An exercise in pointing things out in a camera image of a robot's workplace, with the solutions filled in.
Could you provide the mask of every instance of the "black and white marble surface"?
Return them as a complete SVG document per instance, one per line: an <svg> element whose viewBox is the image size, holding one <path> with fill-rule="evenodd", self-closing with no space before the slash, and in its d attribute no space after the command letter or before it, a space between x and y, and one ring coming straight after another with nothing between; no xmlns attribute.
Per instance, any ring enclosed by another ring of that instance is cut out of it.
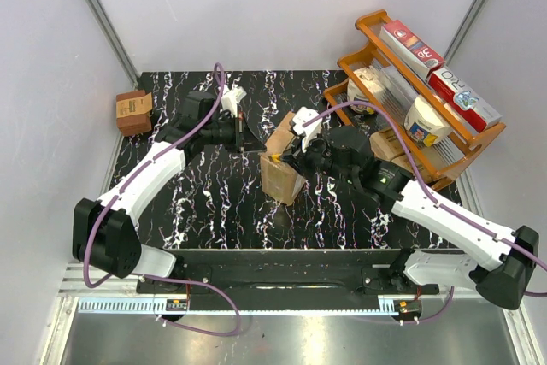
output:
<svg viewBox="0 0 547 365"><path fill-rule="evenodd" d="M247 91L242 101L249 125L265 142L288 111L302 106L323 110L322 92L345 79L340 71L229 72L230 86ZM112 185L146 154L159 129L172 118L192 90L212 91L212 73L146 73L140 88L153 93L152 132L126 138ZM323 127L336 127L336 115ZM456 185L443 194L458 202ZM308 181L292 206L264 195L257 154L230 155L208 147L169 181L143 212L138 234L145 244L168 249L271 248L438 248L450 245L424 227L363 209L360 198L317 176Z"/></svg>

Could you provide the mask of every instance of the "metallic floor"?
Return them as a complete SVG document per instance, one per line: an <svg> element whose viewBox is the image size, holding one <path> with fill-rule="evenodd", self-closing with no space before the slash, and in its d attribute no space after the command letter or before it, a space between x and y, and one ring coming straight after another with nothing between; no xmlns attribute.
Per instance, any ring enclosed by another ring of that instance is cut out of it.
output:
<svg viewBox="0 0 547 365"><path fill-rule="evenodd" d="M441 302L424 302L426 315ZM189 316L194 327L226 331L233 318ZM162 327L152 317L77 314L66 365L141 364L516 364L503 312L456 300L438 321L375 325L350 317L245 317L244 333L218 338Z"/></svg>

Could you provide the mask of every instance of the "white wall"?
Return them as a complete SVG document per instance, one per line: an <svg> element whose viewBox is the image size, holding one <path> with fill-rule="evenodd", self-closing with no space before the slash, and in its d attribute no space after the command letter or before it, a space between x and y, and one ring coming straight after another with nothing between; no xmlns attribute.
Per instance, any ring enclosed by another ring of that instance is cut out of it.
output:
<svg viewBox="0 0 547 365"><path fill-rule="evenodd" d="M507 129L471 167L487 217L540 233L547 259L545 0L489 0L452 67L504 116ZM547 291L536 269L529 289ZM547 357L547 300L525 298Z"/></svg>
<svg viewBox="0 0 547 365"><path fill-rule="evenodd" d="M100 191L115 94L131 84L85 0L0 10L0 352L29 364L71 258L74 205Z"/></svg>
<svg viewBox="0 0 547 365"><path fill-rule="evenodd" d="M444 53L472 0L102 0L139 71L335 68L386 9Z"/></svg>

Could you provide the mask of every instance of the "gray wall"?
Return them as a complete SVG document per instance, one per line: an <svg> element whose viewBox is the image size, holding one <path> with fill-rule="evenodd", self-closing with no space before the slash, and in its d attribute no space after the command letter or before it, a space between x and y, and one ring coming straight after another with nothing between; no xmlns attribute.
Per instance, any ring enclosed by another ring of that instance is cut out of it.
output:
<svg viewBox="0 0 547 365"><path fill-rule="evenodd" d="M140 71L336 68L386 9L444 53L473 0L102 0Z"/></svg>
<svg viewBox="0 0 547 365"><path fill-rule="evenodd" d="M72 211L101 188L130 83L84 0L0 0L0 352L38 353L70 259Z"/></svg>
<svg viewBox="0 0 547 365"><path fill-rule="evenodd" d="M471 167L487 217L540 232L547 259L546 0L490 0L452 63L504 116L507 129ZM538 268L530 289L547 291ZM547 300L525 298L547 354Z"/></svg>

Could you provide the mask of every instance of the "wooden rack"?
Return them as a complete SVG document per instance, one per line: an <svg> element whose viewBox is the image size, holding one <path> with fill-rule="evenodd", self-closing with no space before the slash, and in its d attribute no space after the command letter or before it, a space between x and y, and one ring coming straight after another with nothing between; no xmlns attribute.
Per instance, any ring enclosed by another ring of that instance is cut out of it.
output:
<svg viewBox="0 0 547 365"><path fill-rule="evenodd" d="M414 156L421 162L427 172L433 178L432 189L440 190L452 183L469 165L479 156L479 154L503 131L505 125L497 123L478 134L472 134L446 107L434 96L429 87L419 79L412 70L410 70L385 43L379 38L379 30L385 23L391 21L385 10L374 12L370 15L364 15L356 21L356 28L360 30L367 38L365 47L356 53L341 57L338 65L345 71L349 79L359 87L361 92L368 98L370 103L386 109L367 89L367 87L353 73L355 68L369 66L376 59L382 66L395 66L404 78L414 86L414 88L438 111L438 113L450 124L454 132L449 136L454 146L462 153L459 160L447 164L446 167L437 169L421 152L421 148L414 140L407 136L404 129L397 124L397 127L403 135L405 144L409 147ZM323 93L326 100L335 105L338 103L336 95L347 93L348 81L346 79L339 85L335 85L325 90ZM351 124L350 118L342 109L337 110L340 120L347 125Z"/></svg>

